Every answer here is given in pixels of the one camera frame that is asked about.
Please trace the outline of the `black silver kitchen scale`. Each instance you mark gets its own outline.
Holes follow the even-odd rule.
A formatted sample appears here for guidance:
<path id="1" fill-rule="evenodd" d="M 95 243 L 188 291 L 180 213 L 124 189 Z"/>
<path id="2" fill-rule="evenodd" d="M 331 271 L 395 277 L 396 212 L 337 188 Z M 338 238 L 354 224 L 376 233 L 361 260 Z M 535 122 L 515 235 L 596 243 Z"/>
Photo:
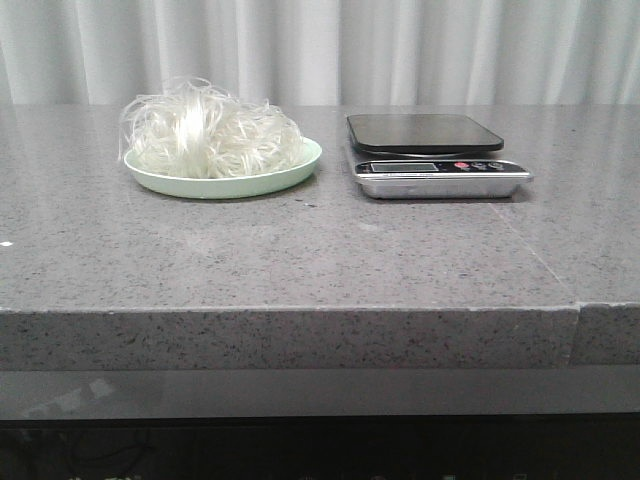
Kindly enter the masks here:
<path id="1" fill-rule="evenodd" d="M 504 140 L 465 115 L 355 114 L 346 124 L 351 173 L 371 198 L 507 198 L 533 180 L 495 157 Z"/>

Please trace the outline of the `white pleated curtain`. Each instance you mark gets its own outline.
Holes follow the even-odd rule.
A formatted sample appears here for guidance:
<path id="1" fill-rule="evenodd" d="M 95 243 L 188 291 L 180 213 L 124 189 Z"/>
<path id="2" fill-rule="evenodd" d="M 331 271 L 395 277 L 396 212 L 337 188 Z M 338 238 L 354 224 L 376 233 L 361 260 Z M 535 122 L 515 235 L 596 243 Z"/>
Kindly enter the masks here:
<path id="1" fill-rule="evenodd" d="M 5 1 L 3 104 L 635 104 L 635 1 Z"/>

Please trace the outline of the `white vermicelli noodle bundle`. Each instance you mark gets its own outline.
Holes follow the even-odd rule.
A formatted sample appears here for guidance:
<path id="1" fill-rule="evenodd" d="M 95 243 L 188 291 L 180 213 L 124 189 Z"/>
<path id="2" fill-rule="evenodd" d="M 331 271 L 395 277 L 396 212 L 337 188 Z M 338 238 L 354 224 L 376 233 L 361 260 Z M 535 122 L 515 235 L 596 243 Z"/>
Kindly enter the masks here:
<path id="1" fill-rule="evenodd" d="M 137 96 L 119 128 L 120 156 L 162 176 L 227 179 L 303 163 L 303 135 L 279 107 L 243 101 L 203 78 L 177 78 L 160 94 Z"/>

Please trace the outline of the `light green round plate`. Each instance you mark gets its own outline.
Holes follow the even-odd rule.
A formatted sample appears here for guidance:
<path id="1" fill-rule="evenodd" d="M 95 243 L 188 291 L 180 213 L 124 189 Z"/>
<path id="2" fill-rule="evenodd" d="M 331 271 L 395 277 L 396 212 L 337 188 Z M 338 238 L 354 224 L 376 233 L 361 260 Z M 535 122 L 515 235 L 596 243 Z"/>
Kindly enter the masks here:
<path id="1" fill-rule="evenodd" d="M 314 172 L 321 154 L 322 148 L 316 141 L 304 138 L 300 156 L 302 163 L 298 166 L 274 173 L 219 179 L 171 177 L 147 172 L 131 151 L 125 154 L 123 161 L 134 179 L 153 192 L 186 199 L 224 200 L 266 195 L 296 186 Z"/>

